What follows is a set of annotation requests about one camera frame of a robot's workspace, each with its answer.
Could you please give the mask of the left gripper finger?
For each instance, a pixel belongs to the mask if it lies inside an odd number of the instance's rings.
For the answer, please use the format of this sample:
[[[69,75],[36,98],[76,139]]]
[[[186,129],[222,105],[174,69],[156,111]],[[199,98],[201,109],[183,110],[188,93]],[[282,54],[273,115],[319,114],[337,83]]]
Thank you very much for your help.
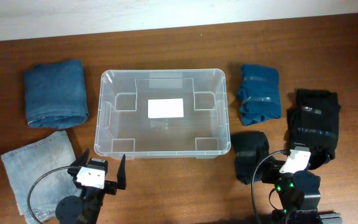
[[[117,189],[125,190],[126,186],[126,155],[124,154],[117,171]]]
[[[87,148],[86,151],[82,153],[82,155],[79,158],[77,158],[74,162],[72,162],[70,165],[72,167],[85,166],[86,162],[88,161],[89,154],[90,154],[90,150]]]

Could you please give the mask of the dark blue jeans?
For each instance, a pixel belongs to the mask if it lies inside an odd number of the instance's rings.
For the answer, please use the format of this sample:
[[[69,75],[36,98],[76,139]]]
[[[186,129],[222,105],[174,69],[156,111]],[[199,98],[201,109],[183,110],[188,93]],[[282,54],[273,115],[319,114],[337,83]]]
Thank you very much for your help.
[[[29,127],[68,129],[88,119],[81,60],[36,65],[25,72],[24,83]]]

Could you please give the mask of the light blue jeans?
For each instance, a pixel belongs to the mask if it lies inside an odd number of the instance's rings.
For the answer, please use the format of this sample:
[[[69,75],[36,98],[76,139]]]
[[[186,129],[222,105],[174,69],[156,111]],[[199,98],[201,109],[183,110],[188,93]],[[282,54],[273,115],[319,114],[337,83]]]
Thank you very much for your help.
[[[35,223],[27,206],[31,186],[43,174],[75,161],[75,155],[66,131],[57,131],[45,139],[23,146],[1,156],[9,183],[14,192],[19,213],[27,223]],[[30,204],[34,215],[45,221],[55,216],[61,199],[76,195],[72,177],[66,170],[54,172],[42,179],[32,191]]]

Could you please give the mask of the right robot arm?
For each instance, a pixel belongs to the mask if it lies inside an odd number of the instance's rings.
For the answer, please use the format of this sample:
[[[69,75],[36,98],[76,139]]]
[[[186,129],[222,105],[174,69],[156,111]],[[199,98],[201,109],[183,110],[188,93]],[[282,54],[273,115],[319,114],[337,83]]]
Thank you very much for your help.
[[[342,224],[336,212],[319,212],[321,177],[308,170],[281,173],[283,161],[268,159],[262,164],[262,182],[273,184],[282,208],[274,208],[272,224]]]

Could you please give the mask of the teal taped shirt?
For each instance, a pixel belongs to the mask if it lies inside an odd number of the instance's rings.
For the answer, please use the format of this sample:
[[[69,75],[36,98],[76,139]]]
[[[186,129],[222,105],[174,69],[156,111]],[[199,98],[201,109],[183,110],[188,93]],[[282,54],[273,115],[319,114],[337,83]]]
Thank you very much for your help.
[[[241,66],[242,83],[237,92],[241,102],[240,114],[244,126],[282,117],[279,73],[262,65]]]

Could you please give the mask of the large black taped garment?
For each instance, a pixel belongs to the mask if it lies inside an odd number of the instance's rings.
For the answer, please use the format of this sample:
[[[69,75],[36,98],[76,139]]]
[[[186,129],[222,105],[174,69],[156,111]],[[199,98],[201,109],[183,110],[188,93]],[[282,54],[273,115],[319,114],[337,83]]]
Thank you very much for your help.
[[[309,170],[335,159],[340,110],[336,92],[296,91],[296,106],[287,110],[289,144],[292,149],[301,146],[310,150]]]

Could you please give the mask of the small black taped garment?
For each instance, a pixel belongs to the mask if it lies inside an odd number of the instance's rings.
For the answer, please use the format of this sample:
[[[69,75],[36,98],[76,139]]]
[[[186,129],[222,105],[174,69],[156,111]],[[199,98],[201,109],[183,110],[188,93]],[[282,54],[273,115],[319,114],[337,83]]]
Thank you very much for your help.
[[[231,135],[231,143],[236,158],[234,167],[237,179],[243,184],[252,183],[257,165],[269,155],[269,142],[266,135],[260,131],[246,131]],[[261,180],[261,165],[255,175],[254,182]]]

